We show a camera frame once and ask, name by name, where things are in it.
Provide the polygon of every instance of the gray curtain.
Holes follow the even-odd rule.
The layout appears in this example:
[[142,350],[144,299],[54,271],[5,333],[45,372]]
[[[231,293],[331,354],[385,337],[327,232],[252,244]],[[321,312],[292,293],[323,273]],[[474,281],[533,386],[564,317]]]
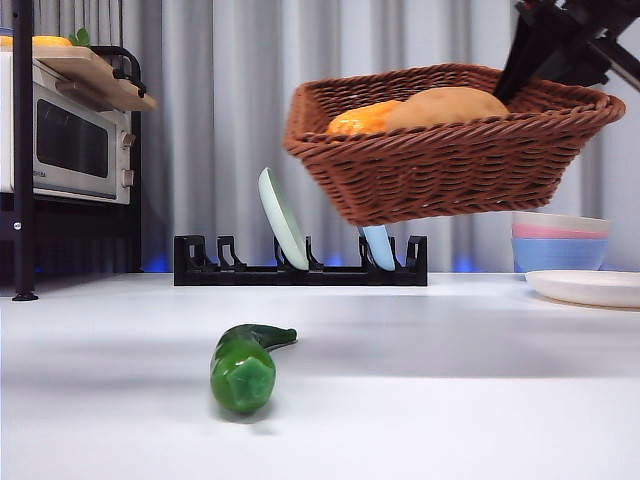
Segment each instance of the gray curtain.
[[[7,22],[2,0],[1,17]],[[256,181],[274,168],[314,252],[328,264],[357,262],[356,231],[281,146],[293,89],[327,76],[461,61],[501,68],[515,9],[504,0],[124,1],[124,47],[141,61],[160,108],[143,115],[146,269],[169,270],[174,234],[232,234],[238,254],[271,261],[272,234]],[[118,43],[118,2],[36,2],[36,29],[88,26]],[[640,24],[621,38],[640,56]],[[608,268],[640,270],[638,97],[611,75],[604,88],[627,115],[593,139],[541,211],[612,220]],[[431,271],[513,271],[509,212],[389,225],[400,245],[429,236]]]

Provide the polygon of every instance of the white tabletop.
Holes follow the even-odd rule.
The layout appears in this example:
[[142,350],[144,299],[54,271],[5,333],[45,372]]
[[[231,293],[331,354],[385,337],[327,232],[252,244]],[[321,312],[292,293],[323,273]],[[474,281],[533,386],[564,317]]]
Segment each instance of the white tabletop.
[[[3,478],[640,478],[639,311],[550,301],[515,274],[429,281],[5,291]],[[300,337],[248,417],[209,390],[239,323]]]

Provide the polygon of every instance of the wicker basket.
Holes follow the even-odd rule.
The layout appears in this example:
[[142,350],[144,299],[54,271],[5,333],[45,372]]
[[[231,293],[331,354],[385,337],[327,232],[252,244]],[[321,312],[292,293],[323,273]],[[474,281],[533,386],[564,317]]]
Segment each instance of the wicker basket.
[[532,80],[508,116],[357,135],[323,133],[333,117],[432,87],[493,91],[499,70],[442,64],[305,83],[294,93],[284,147],[354,225],[496,210],[551,200],[565,168],[625,112],[598,90]]

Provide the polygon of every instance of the wooden tray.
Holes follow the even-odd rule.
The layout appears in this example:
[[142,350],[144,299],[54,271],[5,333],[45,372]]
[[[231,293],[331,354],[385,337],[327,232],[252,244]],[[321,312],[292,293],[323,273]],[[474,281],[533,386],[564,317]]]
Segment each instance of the wooden tray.
[[156,108],[156,100],[138,96],[138,87],[113,78],[113,67],[86,47],[34,47],[33,57],[69,80],[82,82],[115,108],[143,111]]

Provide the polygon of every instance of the blue light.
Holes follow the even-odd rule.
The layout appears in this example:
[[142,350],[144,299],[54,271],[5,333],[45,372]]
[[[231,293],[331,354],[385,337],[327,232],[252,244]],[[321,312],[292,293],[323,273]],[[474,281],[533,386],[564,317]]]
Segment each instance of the blue light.
[[473,264],[471,257],[459,256],[453,262],[453,271],[458,273],[477,272],[477,267]]
[[343,265],[342,255],[340,255],[339,253],[331,254],[327,257],[324,264],[329,267],[340,267]]
[[167,257],[164,255],[157,256],[152,258],[147,262],[147,264],[142,268],[145,272],[149,273],[164,273],[169,271],[169,263],[167,262]]

